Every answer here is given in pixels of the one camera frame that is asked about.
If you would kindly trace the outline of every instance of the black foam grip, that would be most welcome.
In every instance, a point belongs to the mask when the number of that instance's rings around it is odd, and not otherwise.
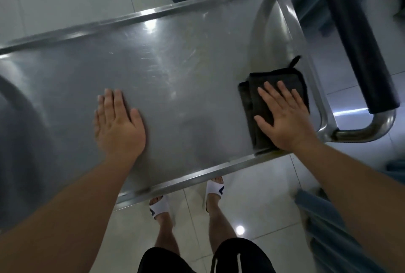
[[[358,0],[326,0],[369,112],[399,107],[398,94]]]

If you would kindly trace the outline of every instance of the forearm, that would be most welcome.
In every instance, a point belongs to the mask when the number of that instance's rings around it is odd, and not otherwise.
[[[0,237],[2,272],[88,272],[132,165],[104,162]]]
[[[359,243],[392,270],[405,269],[405,188],[388,176],[321,143],[294,153],[325,189]]]

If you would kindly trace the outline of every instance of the curved metal tube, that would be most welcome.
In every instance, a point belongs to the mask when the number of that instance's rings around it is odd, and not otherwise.
[[[332,133],[332,142],[365,143],[377,140],[390,131],[396,116],[396,110],[389,110],[374,114],[372,122],[366,128],[355,130],[337,129]]]

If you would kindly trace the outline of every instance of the black shorts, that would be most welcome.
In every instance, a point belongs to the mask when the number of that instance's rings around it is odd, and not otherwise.
[[[161,247],[145,252],[138,273],[149,272],[195,273],[179,255]],[[221,243],[211,263],[211,273],[255,272],[275,273],[271,261],[253,242],[232,238]]]

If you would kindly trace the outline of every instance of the foot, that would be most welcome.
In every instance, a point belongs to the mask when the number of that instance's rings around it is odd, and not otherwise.
[[[162,196],[151,199],[149,201],[149,206],[156,204],[161,199],[162,199]],[[161,214],[158,214],[157,216],[155,216],[155,220],[158,221],[160,227],[163,227],[165,229],[173,228],[173,222],[172,222],[172,218],[170,217],[169,212],[162,212]]]
[[[218,183],[218,184],[224,184],[224,180],[221,177],[217,177],[214,179],[211,179],[212,181]],[[218,194],[215,193],[208,193],[207,195],[207,212],[210,213],[216,208],[218,208],[218,202],[220,201],[221,197]]]

